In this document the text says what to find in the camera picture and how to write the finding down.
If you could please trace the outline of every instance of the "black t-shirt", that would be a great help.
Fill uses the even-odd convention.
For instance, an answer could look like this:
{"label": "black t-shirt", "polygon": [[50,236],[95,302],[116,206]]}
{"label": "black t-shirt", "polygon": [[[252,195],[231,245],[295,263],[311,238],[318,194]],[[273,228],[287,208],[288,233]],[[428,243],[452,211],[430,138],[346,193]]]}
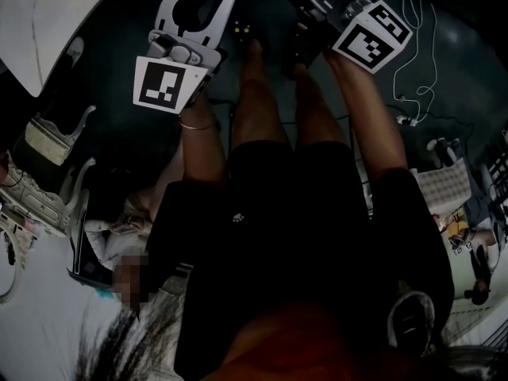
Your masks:
{"label": "black t-shirt", "polygon": [[361,186],[340,170],[307,178],[310,185],[284,193],[256,184],[240,194],[203,183],[168,186],[148,258],[154,287],[178,262],[194,265],[175,361],[185,380],[218,368],[241,327],[288,298],[328,306],[352,339],[372,343],[386,337],[402,279],[433,299],[441,331],[451,271],[414,177],[389,171],[373,186],[371,221]]}

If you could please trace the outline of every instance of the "chair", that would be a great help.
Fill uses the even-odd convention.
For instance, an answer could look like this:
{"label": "chair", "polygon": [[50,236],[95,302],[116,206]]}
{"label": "chair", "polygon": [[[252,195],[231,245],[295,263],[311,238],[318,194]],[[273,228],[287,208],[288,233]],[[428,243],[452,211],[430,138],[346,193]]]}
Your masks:
{"label": "chair", "polygon": [[37,114],[26,126],[25,140],[42,156],[56,165],[62,165],[85,128],[88,116],[95,109],[95,106],[89,106],[79,120],[76,130],[68,136],[64,136],[54,123]]}
{"label": "chair", "polygon": [[58,237],[70,233],[71,215],[80,202],[83,178],[89,167],[95,165],[95,158],[90,158],[79,170],[74,180],[71,167],[63,181],[59,194],[44,192],[35,180],[9,161],[9,174],[0,195],[7,201],[6,206],[34,221],[41,223],[46,232]]}

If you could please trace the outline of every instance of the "floor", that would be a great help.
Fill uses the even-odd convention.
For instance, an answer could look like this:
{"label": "floor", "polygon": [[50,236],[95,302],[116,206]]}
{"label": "floor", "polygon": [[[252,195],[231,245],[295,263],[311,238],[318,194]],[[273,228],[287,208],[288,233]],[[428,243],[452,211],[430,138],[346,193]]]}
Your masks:
{"label": "floor", "polygon": [[[86,48],[76,69],[79,73],[76,84],[80,90],[87,92],[98,110],[90,116],[73,156],[95,155],[99,163],[132,173],[141,186],[156,179],[175,151],[179,139],[175,116],[132,104],[136,57],[146,53],[148,32],[153,27],[160,1],[104,0],[79,31]],[[400,13],[402,0],[384,1]],[[294,120],[294,83],[282,76],[279,63],[287,31],[296,19],[295,11],[286,0],[238,2],[248,10],[253,21],[266,30],[273,51],[267,71],[278,99],[281,118],[291,123]],[[468,147],[469,158],[475,161],[489,140],[501,136],[508,114],[508,73],[492,47],[484,44],[475,31],[439,9],[437,17],[435,57],[438,80],[431,110],[438,116],[453,116],[463,123],[473,123],[474,131]],[[421,54],[401,72],[398,94],[415,96],[417,87],[432,82],[431,37],[432,12],[427,6],[421,29]],[[221,47],[228,51],[229,58],[210,84],[208,95],[236,101],[241,55],[227,34]],[[401,106],[409,114],[415,109],[409,103],[400,104],[392,98],[392,83],[394,70],[414,54],[414,47],[413,39],[403,54],[375,76],[386,102]],[[345,115],[336,83],[322,57],[310,70],[334,114],[337,117]],[[229,107],[217,106],[215,111],[226,146]],[[390,112],[394,117],[398,115],[397,110],[391,109]],[[347,120],[342,124],[347,132]],[[292,124],[287,125],[287,133],[294,141],[296,132]],[[465,140],[471,134],[471,127],[454,120],[427,117],[416,128],[401,126],[401,133],[411,167],[421,167],[428,140],[441,136]]]}

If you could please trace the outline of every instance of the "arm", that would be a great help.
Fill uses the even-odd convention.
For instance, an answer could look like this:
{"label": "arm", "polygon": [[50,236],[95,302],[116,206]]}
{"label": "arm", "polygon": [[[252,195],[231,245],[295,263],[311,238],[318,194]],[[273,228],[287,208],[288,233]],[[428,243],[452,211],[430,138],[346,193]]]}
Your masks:
{"label": "arm", "polygon": [[215,128],[214,113],[204,94],[180,117],[184,125],[207,127],[196,130],[182,127],[184,179],[222,185],[225,181],[225,155]]}
{"label": "arm", "polygon": [[402,138],[372,75],[336,53],[326,60],[344,96],[370,181],[391,169],[407,169]]}

